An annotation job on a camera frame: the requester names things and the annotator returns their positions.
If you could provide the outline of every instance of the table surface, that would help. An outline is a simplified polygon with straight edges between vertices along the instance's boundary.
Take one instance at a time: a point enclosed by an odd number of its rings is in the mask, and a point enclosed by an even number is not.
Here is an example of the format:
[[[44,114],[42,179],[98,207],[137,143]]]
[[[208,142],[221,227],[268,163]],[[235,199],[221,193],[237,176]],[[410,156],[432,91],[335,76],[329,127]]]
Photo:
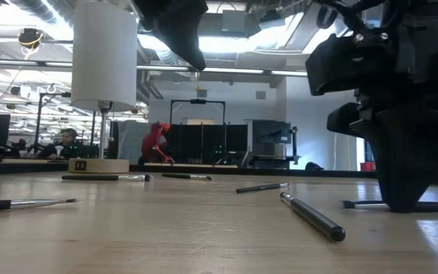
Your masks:
[[[376,181],[214,176],[214,182],[62,182],[63,173],[0,176],[0,199],[79,203],[0,212],[0,273],[438,273],[438,214],[341,209],[379,199]],[[343,226],[327,241],[280,199],[288,191]],[[438,200],[438,187],[424,200]]]

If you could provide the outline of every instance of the white cylinder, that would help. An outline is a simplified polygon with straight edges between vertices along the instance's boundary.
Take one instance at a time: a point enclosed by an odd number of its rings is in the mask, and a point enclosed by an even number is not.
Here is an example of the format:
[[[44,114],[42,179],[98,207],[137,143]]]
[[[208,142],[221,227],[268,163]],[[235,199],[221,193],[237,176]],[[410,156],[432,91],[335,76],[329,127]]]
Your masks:
[[[97,101],[113,102],[114,111],[136,105],[138,25],[129,12],[90,2],[75,9],[72,106],[100,110]]]

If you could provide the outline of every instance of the lamp base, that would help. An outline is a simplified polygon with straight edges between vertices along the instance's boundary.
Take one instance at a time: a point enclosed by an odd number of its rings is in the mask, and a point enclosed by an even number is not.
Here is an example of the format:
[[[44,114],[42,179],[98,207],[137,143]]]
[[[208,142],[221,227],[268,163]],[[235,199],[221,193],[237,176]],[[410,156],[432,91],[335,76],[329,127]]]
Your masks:
[[[121,174],[129,172],[129,161],[123,159],[68,160],[68,172],[82,174]]]

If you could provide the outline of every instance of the red object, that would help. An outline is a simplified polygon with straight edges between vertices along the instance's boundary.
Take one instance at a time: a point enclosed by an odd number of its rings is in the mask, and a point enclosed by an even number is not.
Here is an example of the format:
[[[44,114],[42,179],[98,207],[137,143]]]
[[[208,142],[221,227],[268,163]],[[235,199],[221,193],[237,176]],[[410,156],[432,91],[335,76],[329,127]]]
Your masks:
[[[361,171],[375,171],[376,166],[373,162],[360,163]]]
[[[154,151],[153,148],[155,148],[158,153],[160,153],[163,158],[165,159],[165,162],[169,162],[170,158],[166,156],[161,150],[160,150],[160,137],[168,132],[170,130],[169,124],[164,123],[154,123],[151,125],[151,132],[143,139],[143,143],[141,146],[141,156],[144,160],[150,160],[154,158]]]

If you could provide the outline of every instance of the machine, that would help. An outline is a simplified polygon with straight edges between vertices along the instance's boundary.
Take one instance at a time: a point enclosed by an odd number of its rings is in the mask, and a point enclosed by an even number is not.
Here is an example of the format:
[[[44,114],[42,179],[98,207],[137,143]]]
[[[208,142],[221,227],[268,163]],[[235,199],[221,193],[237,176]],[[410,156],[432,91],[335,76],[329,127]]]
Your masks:
[[[318,27],[341,14],[354,32],[330,36],[306,61],[313,96],[359,88],[360,104],[339,107],[327,127],[365,138],[383,202],[393,212],[419,212],[419,198],[438,178],[438,0],[314,2],[323,6]],[[381,26],[367,27],[360,14],[378,5]],[[424,209],[438,211],[438,203]]]

